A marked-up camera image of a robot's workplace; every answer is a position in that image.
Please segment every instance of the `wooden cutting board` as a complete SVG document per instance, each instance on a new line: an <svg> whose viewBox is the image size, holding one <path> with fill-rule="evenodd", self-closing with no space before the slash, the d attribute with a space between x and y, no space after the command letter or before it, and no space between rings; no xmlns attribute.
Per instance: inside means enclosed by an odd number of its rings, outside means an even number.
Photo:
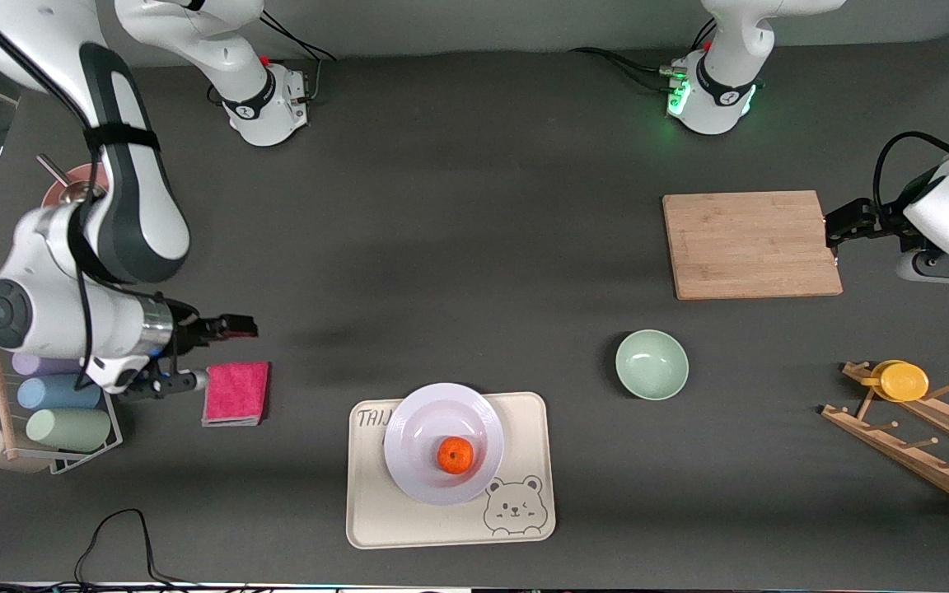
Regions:
<svg viewBox="0 0 949 593"><path fill-rule="evenodd" d="M843 291L814 191L667 195L662 205L681 301Z"/></svg>

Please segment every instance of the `orange fruit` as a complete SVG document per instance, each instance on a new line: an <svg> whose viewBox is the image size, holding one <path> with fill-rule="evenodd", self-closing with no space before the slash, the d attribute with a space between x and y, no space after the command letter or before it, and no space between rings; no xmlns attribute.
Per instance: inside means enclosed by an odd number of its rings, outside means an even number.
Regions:
<svg viewBox="0 0 949 593"><path fill-rule="evenodd" d="M475 462L475 448L467 439L449 437L437 448L437 466L449 474L463 474Z"/></svg>

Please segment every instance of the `green bowl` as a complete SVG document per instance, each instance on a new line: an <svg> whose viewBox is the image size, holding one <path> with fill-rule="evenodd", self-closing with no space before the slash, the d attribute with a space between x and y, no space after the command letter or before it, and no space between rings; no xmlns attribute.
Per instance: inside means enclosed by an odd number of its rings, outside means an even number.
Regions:
<svg viewBox="0 0 949 593"><path fill-rule="evenodd" d="M690 364L683 346L656 329L630 334L617 348L617 376L626 390L644 400L666 400L686 384Z"/></svg>

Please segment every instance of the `folded towel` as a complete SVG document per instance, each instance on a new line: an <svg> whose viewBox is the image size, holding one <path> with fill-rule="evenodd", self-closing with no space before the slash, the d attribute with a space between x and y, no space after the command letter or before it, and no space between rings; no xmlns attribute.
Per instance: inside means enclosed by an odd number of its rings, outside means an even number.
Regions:
<svg viewBox="0 0 949 593"><path fill-rule="evenodd" d="M263 419L270 363L231 362L208 367L204 427L257 427Z"/></svg>

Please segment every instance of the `cable connector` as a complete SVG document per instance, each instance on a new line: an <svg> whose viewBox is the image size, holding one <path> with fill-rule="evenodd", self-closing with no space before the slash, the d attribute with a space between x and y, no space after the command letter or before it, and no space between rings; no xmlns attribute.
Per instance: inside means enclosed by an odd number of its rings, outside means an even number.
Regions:
<svg viewBox="0 0 949 593"><path fill-rule="evenodd" d="M663 67L658 68L658 74L666 78L686 80L686 68L683 68L680 65L663 65Z"/></svg>

